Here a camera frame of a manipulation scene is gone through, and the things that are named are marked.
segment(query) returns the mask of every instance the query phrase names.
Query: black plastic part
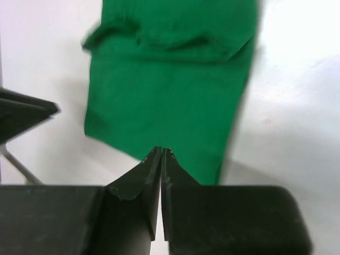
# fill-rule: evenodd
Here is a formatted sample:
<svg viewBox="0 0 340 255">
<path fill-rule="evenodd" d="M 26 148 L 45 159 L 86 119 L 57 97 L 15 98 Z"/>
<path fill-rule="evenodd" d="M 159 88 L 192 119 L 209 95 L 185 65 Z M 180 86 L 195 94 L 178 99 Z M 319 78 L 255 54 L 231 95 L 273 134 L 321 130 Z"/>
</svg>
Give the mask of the black plastic part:
<svg viewBox="0 0 340 255">
<path fill-rule="evenodd" d="M 202 186 L 155 147 L 108 186 L 0 186 L 0 254 L 148 255 L 159 185 L 171 255 L 310 255 L 293 197 L 274 186 Z"/>
<path fill-rule="evenodd" d="M 106 187 L 0 186 L 0 254 L 149 254 L 161 153 Z"/>
<path fill-rule="evenodd" d="M 201 186 L 169 149 L 162 155 L 165 238 L 172 255 L 309 255 L 293 197 L 275 186 Z"/>
<path fill-rule="evenodd" d="M 0 145 L 57 112 L 53 102 L 0 88 Z"/>
</svg>

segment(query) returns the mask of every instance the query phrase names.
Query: white surface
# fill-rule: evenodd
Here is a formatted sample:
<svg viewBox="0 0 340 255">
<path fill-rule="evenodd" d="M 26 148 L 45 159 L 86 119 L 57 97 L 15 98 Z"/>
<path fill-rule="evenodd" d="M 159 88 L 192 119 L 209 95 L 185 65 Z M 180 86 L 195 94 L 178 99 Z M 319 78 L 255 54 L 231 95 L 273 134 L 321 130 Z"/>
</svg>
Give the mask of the white surface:
<svg viewBox="0 0 340 255">
<path fill-rule="evenodd" d="M 317 255 L 340 244 L 340 24 L 331 0 L 267 0 L 228 183 L 280 184 L 296 196 Z M 62 114 L 8 149 L 45 183 L 106 184 L 137 161 L 83 135 L 89 56 L 80 40 L 100 0 L 2 0 L 4 86 Z M 162 224 L 151 254 L 166 254 Z"/>
</svg>

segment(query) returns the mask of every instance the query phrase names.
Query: green towel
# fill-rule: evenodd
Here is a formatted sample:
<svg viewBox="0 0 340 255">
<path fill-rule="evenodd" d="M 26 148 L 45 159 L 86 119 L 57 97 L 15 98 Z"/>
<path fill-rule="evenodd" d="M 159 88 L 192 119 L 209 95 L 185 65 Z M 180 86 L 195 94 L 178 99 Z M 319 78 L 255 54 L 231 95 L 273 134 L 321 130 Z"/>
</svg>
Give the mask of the green towel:
<svg viewBox="0 0 340 255">
<path fill-rule="evenodd" d="M 201 184 L 216 184 L 244 90 L 256 0 L 103 0 L 85 134 L 142 159 L 171 148 Z"/>
</svg>

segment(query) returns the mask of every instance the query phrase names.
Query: metal rod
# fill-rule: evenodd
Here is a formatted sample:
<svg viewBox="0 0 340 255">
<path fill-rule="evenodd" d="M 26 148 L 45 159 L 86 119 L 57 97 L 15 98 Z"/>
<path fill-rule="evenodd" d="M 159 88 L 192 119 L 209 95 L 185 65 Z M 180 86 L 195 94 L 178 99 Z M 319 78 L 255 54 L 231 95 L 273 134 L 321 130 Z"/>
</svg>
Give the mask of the metal rod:
<svg viewBox="0 0 340 255">
<path fill-rule="evenodd" d="M 26 178 L 27 184 L 43 185 L 22 163 L 20 163 L 11 153 L 4 152 L 5 158 Z"/>
<path fill-rule="evenodd" d="M 7 152 L 6 144 L 0 144 L 0 185 L 1 185 L 1 156 Z"/>
</svg>

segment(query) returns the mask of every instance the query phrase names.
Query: green cloth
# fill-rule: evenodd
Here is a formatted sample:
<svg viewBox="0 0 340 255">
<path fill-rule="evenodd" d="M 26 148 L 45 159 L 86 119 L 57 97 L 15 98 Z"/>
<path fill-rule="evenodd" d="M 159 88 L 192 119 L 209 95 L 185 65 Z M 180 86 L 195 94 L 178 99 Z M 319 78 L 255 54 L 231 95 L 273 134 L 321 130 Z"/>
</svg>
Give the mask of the green cloth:
<svg viewBox="0 0 340 255">
<path fill-rule="evenodd" d="M 85 134 L 142 159 L 171 148 L 216 184 L 247 82 L 256 0 L 104 0 L 92 54 Z"/>
</svg>

